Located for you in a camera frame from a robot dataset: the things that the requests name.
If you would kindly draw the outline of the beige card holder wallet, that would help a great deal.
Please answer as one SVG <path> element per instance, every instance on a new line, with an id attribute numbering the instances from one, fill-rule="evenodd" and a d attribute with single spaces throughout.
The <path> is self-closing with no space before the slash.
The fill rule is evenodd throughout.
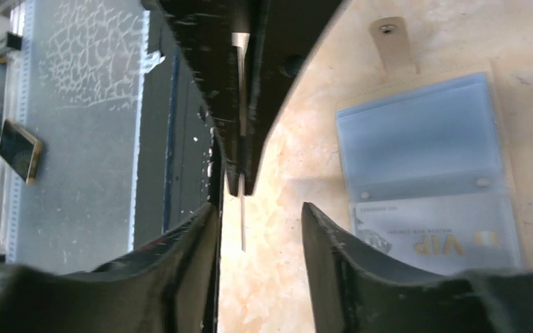
<path id="1" fill-rule="evenodd" d="M 490 63 L 420 74 L 402 17 L 369 32 L 386 81 L 339 102 L 336 114 L 352 231 L 362 202 L 492 193 L 508 197 L 514 215 Z"/>

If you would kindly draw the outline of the gold credit card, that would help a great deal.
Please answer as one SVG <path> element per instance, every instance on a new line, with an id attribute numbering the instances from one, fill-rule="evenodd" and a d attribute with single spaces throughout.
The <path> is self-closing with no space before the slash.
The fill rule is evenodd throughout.
<path id="1" fill-rule="evenodd" d="M 241 250 L 246 252 L 246 213 L 245 213 L 245 148 L 247 132 L 247 93 L 245 75 L 245 55 L 248 33 L 233 33 L 232 44 L 237 48 L 239 76 L 239 204 L 240 204 L 240 236 Z"/>

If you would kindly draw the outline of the silver credit card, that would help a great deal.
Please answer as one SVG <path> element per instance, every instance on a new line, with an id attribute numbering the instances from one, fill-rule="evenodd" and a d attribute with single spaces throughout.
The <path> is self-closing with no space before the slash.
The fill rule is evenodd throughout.
<path id="1" fill-rule="evenodd" d="M 353 211 L 359 239 L 424 271 L 453 275 L 523 265 L 511 203 L 502 194 L 362 202 Z"/>

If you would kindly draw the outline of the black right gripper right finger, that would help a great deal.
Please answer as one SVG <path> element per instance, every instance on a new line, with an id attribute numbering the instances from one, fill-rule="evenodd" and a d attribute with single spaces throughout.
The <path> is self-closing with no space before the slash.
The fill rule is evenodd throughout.
<path id="1" fill-rule="evenodd" d="M 533 271 L 441 276 L 365 244 L 312 203 L 301 223 L 317 332 L 533 332 Z"/>

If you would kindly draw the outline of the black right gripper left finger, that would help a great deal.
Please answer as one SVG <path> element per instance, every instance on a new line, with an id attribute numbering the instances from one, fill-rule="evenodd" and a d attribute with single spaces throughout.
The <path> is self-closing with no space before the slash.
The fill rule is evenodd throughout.
<path id="1" fill-rule="evenodd" d="M 0 332 L 213 332 L 219 213 L 93 271 L 54 275 L 0 264 Z"/>

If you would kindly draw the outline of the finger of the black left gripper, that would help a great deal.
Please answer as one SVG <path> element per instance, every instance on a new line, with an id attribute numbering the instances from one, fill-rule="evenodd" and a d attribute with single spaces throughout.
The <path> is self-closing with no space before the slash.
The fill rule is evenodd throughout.
<path id="1" fill-rule="evenodd" d="M 244 58 L 244 195 L 255 191 L 265 141 L 304 62 L 341 1 L 252 1 Z"/>
<path id="2" fill-rule="evenodd" d="M 232 45 L 232 1 L 143 1 L 168 23 L 212 117 L 225 163 L 228 191 L 239 195 L 239 65 Z"/>

